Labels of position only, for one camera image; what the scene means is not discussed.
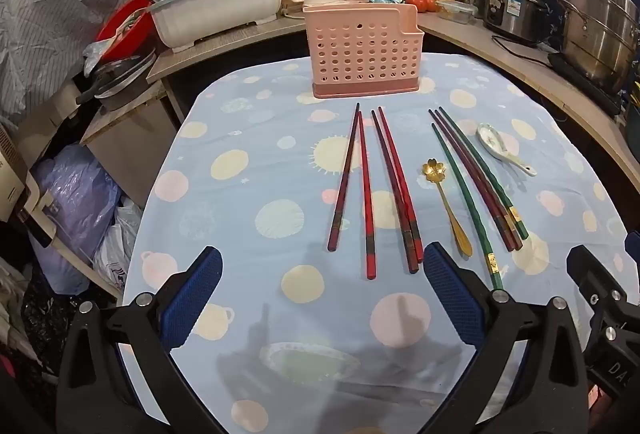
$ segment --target chopsticks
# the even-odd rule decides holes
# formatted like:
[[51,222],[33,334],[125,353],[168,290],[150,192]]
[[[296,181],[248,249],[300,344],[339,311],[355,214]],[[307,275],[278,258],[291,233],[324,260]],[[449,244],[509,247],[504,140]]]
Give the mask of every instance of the chopsticks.
[[382,127],[385,128],[386,140],[388,141],[389,150],[391,151],[391,156],[394,160],[396,176],[398,177],[402,200],[404,201],[404,208],[406,209],[406,216],[409,221],[409,227],[411,228],[411,235],[414,238],[415,257],[417,257],[418,263],[420,263],[424,257],[424,251],[422,248],[422,240],[420,239],[420,231],[418,230],[418,221],[415,217],[414,205],[412,204],[411,196],[409,195],[409,187],[406,184],[402,165],[400,165],[400,158],[398,157],[398,151],[396,150],[396,144],[394,143],[394,139],[391,137],[391,131],[386,123],[385,113],[382,111],[382,107],[378,106],[378,112],[380,113]]
[[441,120],[440,114],[438,113],[436,117],[436,114],[433,114],[433,111],[431,109],[429,109],[429,114],[435,120],[436,124],[438,124],[438,126],[441,128],[444,135],[447,137],[450,144],[453,146],[453,149],[458,154],[458,157],[462,160],[462,163],[465,165],[465,168],[469,172],[471,179],[474,181],[476,188],[478,188],[478,191],[480,192],[480,195],[482,196],[482,199],[484,200],[484,203],[486,204],[489,210],[489,213],[491,214],[491,217],[495,221],[495,225],[498,228],[498,232],[500,233],[500,236],[502,237],[502,240],[504,241],[504,244],[507,247],[507,250],[509,252],[516,250],[516,247],[517,247],[516,240],[513,234],[511,233],[511,230],[504,217],[504,214],[500,210],[500,206],[498,204],[497,198],[495,197],[495,195],[492,198],[492,194],[490,192],[490,188],[486,179],[483,179],[482,173],[472,163],[470,157],[467,156],[461,142],[457,140],[449,131],[448,124],[444,120]]
[[378,123],[376,112],[371,111],[373,122],[376,125],[376,132],[378,133],[378,139],[380,140],[380,147],[382,148],[382,155],[385,158],[386,171],[389,174],[389,181],[391,181],[391,189],[394,193],[394,199],[396,200],[396,209],[398,210],[398,218],[400,221],[400,229],[402,231],[402,241],[404,242],[404,251],[406,253],[406,260],[409,267],[409,273],[417,273],[418,271],[418,258],[415,252],[414,237],[411,233],[411,227],[409,225],[409,219],[407,218],[406,208],[404,201],[402,200],[402,194],[400,187],[398,186],[398,179],[396,178],[396,172],[394,171],[394,164],[389,156],[389,151],[386,149],[385,137],[382,134],[382,129]]
[[369,181],[369,160],[367,159],[367,145],[364,141],[364,125],[362,113],[358,111],[360,125],[360,154],[362,155],[362,189],[364,192],[364,227],[366,249],[366,273],[369,280],[376,278],[376,241],[374,239],[373,208],[371,205],[371,184]]
[[513,206],[513,203],[511,203],[511,200],[509,199],[508,195],[505,194],[504,189],[502,188],[502,186],[500,185],[498,180],[495,178],[494,173],[491,172],[491,169],[489,169],[489,166],[484,162],[484,160],[482,159],[482,156],[480,156],[480,154],[478,153],[478,150],[467,139],[465,134],[456,125],[456,122],[454,122],[453,119],[447,114],[447,111],[444,110],[442,108],[442,106],[438,107],[438,109],[440,110],[440,112],[442,114],[444,114],[444,117],[449,121],[449,123],[451,124],[451,127],[453,127],[453,129],[456,130],[456,132],[460,136],[460,138],[462,138],[462,141],[465,143],[466,147],[469,149],[469,152],[473,155],[474,158],[476,158],[476,161],[478,162],[478,164],[480,165],[481,169],[486,174],[487,178],[491,182],[491,185],[494,186],[494,189],[497,192],[498,197],[502,201],[502,204],[504,205],[504,207],[509,212],[510,217],[513,219],[513,221],[515,223],[515,227],[516,227],[518,233],[520,234],[520,237],[523,240],[527,239],[527,237],[529,237],[529,233],[528,233],[527,229],[525,228],[524,223],[520,219],[520,214],[516,210],[516,207]]
[[494,289],[504,289],[502,286],[502,279],[500,277],[500,270],[498,270],[498,265],[495,261],[494,249],[491,246],[491,242],[489,242],[489,238],[486,236],[486,230],[484,229],[484,225],[482,224],[482,220],[480,219],[480,214],[478,214],[478,209],[476,208],[476,204],[471,197],[469,189],[466,186],[464,179],[462,178],[462,174],[460,173],[460,169],[456,165],[456,162],[451,155],[447,144],[444,139],[441,137],[438,132],[438,128],[435,124],[431,124],[431,128],[436,133],[436,137],[442,146],[445,156],[447,156],[447,161],[451,165],[451,170],[453,170],[454,175],[456,176],[456,180],[458,181],[458,185],[460,186],[460,190],[462,190],[462,195],[465,198],[466,207],[469,209],[469,213],[471,214],[471,219],[474,222],[474,227],[476,228],[476,232],[478,233],[478,238],[480,239],[480,246],[482,248],[482,253],[484,254],[484,261],[486,262],[486,266],[489,269],[489,276],[491,277],[491,282],[494,286]]
[[353,114],[353,124],[351,125],[349,145],[347,147],[347,157],[344,160],[342,179],[340,180],[338,197],[335,201],[334,220],[331,223],[331,231],[329,232],[329,243],[326,246],[329,252],[335,252],[335,249],[338,246],[338,236],[340,235],[340,227],[342,226],[342,214],[344,212],[344,201],[347,195],[347,185],[349,183],[349,174],[351,172],[351,157],[353,156],[353,143],[356,138],[356,127],[358,125],[359,112],[360,104],[356,104],[356,111]]

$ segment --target blue plastic bag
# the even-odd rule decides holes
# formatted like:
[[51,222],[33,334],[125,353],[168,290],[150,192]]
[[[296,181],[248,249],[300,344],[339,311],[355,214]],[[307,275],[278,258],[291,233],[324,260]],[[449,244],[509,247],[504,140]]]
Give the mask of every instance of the blue plastic bag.
[[[40,194],[49,190],[54,199],[46,209],[58,227],[60,237],[76,255],[89,263],[120,199],[120,187],[87,147],[66,146],[55,159],[40,162],[34,172]],[[78,295],[89,280],[52,246],[42,248],[30,234],[31,245],[51,289],[63,295]]]

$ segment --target gold spoon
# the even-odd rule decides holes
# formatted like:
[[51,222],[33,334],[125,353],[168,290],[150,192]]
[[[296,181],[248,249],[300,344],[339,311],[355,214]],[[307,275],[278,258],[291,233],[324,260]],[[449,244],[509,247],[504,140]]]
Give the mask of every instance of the gold spoon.
[[451,227],[453,229],[453,236],[456,238],[456,244],[458,245],[458,249],[462,252],[463,255],[467,257],[471,257],[474,252],[471,243],[469,242],[468,237],[465,234],[465,231],[460,226],[460,223],[453,215],[453,211],[449,206],[449,202],[447,201],[446,196],[444,195],[444,191],[440,186],[440,183],[444,181],[444,171],[445,167],[442,163],[438,163],[433,158],[430,159],[427,163],[422,166],[422,173],[427,176],[427,179],[431,183],[436,183],[438,186],[438,190],[440,191],[440,196],[442,197],[442,202],[444,203],[444,207],[449,215],[449,222],[451,223]]

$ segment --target tomato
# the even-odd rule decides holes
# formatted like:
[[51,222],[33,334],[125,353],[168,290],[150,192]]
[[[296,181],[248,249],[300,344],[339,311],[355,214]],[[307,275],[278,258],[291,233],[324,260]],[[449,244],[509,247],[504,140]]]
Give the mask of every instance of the tomato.
[[438,11],[436,0],[406,0],[405,3],[413,4],[420,13],[424,13],[425,11]]

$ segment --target red chopstick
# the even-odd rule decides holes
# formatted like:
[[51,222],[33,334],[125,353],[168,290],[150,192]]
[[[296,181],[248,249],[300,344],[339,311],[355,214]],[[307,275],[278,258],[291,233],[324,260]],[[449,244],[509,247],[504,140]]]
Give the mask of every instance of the red chopstick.
[[404,208],[402,194],[400,193],[400,187],[398,186],[398,180],[396,179],[394,164],[391,161],[391,156],[389,156],[389,151],[386,149],[385,137],[382,134],[382,129],[380,129],[380,124],[376,118],[376,112],[372,110],[371,115],[373,117],[374,124],[376,124],[376,132],[378,133],[378,139],[380,140],[380,147],[382,147],[382,156],[385,157],[386,171],[389,174],[391,189],[394,193],[394,199],[396,200],[396,209],[398,210],[400,229],[402,231],[402,241],[404,242],[404,251],[406,253],[406,261],[409,266],[409,273],[417,273],[418,258],[415,255],[414,238],[411,235],[409,219],[406,216],[406,209]]
[[429,109],[429,114],[435,120],[436,124],[438,124],[438,126],[441,128],[441,130],[446,135],[447,139],[455,149],[456,153],[458,154],[458,157],[462,160],[462,163],[465,165],[466,170],[469,172],[471,179],[476,184],[476,188],[478,188],[478,191],[480,192],[480,195],[484,200],[484,204],[486,204],[487,208],[489,209],[489,213],[491,214],[491,217],[494,218],[495,226],[498,228],[498,232],[500,233],[500,236],[502,237],[502,240],[504,241],[504,244],[507,247],[507,250],[509,252],[512,252],[516,248],[515,240],[513,239],[513,236],[509,233],[509,227],[507,226],[507,223],[504,220],[504,216],[500,214],[500,211],[495,206],[495,202],[491,199],[491,196],[489,195],[489,192],[487,191],[486,186],[482,183],[481,179],[477,176],[476,171],[473,169],[473,165],[464,154],[462,148],[460,147],[460,144],[453,137],[452,133],[450,133],[449,128],[444,124],[444,122],[441,122],[440,119],[437,118],[435,114],[433,114],[433,111],[431,109]]
[[454,140],[456,140],[456,142],[460,146],[460,150],[466,156],[473,170],[476,172],[476,177],[485,186],[486,191],[489,194],[489,197],[494,202],[494,207],[497,209],[498,214],[504,218],[504,223],[507,225],[507,233],[513,238],[513,244],[515,245],[515,249],[516,250],[521,249],[522,240],[520,239],[520,235],[517,233],[516,227],[513,224],[513,221],[511,221],[511,218],[509,217],[509,213],[507,209],[504,207],[504,205],[498,198],[498,194],[495,192],[491,183],[489,183],[489,180],[484,176],[484,173],[480,170],[480,166],[478,165],[476,160],[471,156],[471,153],[468,151],[466,146],[462,143],[462,140],[460,140],[460,137],[458,136],[456,131],[453,129],[453,126],[449,122],[447,122],[437,110],[436,110],[436,115],[440,119],[440,121],[447,127],[450,134],[453,136]]
[[415,257],[418,259],[418,263],[422,262],[424,252],[422,250],[422,240],[420,239],[420,231],[418,230],[418,221],[415,217],[414,204],[411,202],[411,196],[409,194],[409,187],[406,184],[404,178],[404,172],[402,172],[402,165],[400,165],[400,158],[398,151],[396,150],[396,144],[391,137],[391,131],[386,124],[385,113],[382,111],[382,107],[378,106],[378,112],[380,113],[380,120],[382,121],[382,127],[385,128],[386,140],[389,144],[389,150],[391,156],[394,159],[394,166],[396,167],[396,176],[398,176],[398,183],[400,184],[400,191],[402,194],[402,200],[404,201],[404,207],[406,208],[406,216],[409,219],[409,226],[411,228],[411,235],[414,238],[415,245]]
[[338,198],[335,201],[334,220],[331,223],[329,243],[326,246],[329,252],[335,252],[335,249],[338,247],[338,236],[340,235],[340,227],[342,226],[342,213],[344,212],[344,201],[347,196],[347,185],[349,183],[349,174],[351,172],[351,157],[353,156],[353,143],[356,138],[356,127],[358,125],[359,112],[360,104],[356,104],[356,111],[353,113],[353,124],[351,125],[351,136],[347,147],[347,157],[344,160],[340,189],[338,190]]
[[367,159],[367,145],[364,142],[364,125],[362,113],[358,111],[360,125],[360,153],[362,154],[362,189],[364,191],[364,230],[366,248],[367,278],[376,278],[376,241],[374,239],[373,208],[371,206],[371,184],[369,181],[369,159]]

